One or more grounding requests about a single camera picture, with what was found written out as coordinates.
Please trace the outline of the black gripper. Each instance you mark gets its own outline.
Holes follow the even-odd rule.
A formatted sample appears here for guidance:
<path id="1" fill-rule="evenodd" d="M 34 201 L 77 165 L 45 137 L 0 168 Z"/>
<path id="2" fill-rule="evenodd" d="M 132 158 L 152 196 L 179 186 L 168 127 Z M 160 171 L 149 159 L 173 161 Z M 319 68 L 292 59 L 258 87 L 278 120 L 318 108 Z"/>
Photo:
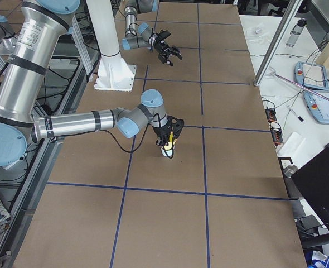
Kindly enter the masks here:
<path id="1" fill-rule="evenodd" d="M 168 43 L 164 40 L 159 38 L 154 39 L 152 47 L 158 52 L 158 58 L 163 64 L 173 66 L 173 62 L 169 60 L 171 56 L 175 56 L 182 60 L 180 49 L 175 46 L 169 47 Z"/>
<path id="2" fill-rule="evenodd" d="M 178 139 L 178 134 L 175 134 L 173 131 L 170 130 L 170 123 L 168 122 L 163 123 L 162 121 L 157 126 L 152 126 L 155 134 L 157 135 L 156 145 L 159 146 L 162 150 L 167 151 L 169 149 L 168 144 L 169 142 L 176 143 Z"/>

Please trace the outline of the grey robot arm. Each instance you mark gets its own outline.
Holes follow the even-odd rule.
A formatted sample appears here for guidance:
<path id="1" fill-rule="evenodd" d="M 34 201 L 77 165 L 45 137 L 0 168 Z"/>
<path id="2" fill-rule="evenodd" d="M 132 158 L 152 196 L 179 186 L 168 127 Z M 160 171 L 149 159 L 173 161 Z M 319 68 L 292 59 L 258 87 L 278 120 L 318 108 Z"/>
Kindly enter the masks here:
<path id="1" fill-rule="evenodd" d="M 173 66 L 171 56 L 182 60 L 181 51 L 176 46 L 170 46 L 166 38 L 171 33 L 168 30 L 154 32 L 147 23 L 137 24 L 137 16 L 143 13 L 155 12 L 159 1 L 128 1 L 124 8 L 125 38 L 122 39 L 122 47 L 125 50 L 138 49 L 142 47 L 156 50 L 161 63 Z"/>
<path id="2" fill-rule="evenodd" d="M 70 91 L 71 79 L 60 87 L 48 85 L 46 74 L 62 35 L 75 33 L 79 1 L 24 1 L 25 17 L 13 53 L 4 66 L 0 86 L 0 166 L 18 161 L 31 143 L 46 138 L 76 136 L 117 128 L 126 138 L 152 126 L 157 145 L 174 144 L 181 126 L 172 123 L 159 91 L 146 90 L 133 109 L 115 108 L 86 113 L 62 114 L 60 106 Z M 158 54 L 161 63 L 172 65 L 180 58 L 180 49 L 170 46 L 167 30 L 155 32 L 146 23 L 138 23 L 143 13 L 155 12 L 158 1 L 128 1 L 125 4 L 125 38 L 118 40 L 110 1 L 87 1 L 86 7 L 98 44 L 99 66 L 96 90 L 129 92 L 133 88 L 136 66 L 122 58 L 122 50 L 147 48 Z"/>

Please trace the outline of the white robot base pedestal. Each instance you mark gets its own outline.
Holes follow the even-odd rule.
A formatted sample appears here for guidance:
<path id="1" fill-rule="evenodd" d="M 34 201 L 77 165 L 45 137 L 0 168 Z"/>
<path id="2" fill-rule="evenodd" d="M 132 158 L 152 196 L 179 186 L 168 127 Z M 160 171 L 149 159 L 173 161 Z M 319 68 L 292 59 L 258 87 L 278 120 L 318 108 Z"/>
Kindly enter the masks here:
<path id="1" fill-rule="evenodd" d="M 87 1 L 91 21 L 100 51 L 97 90 L 129 92 L 133 87 L 135 65 L 122 58 L 110 1 Z"/>

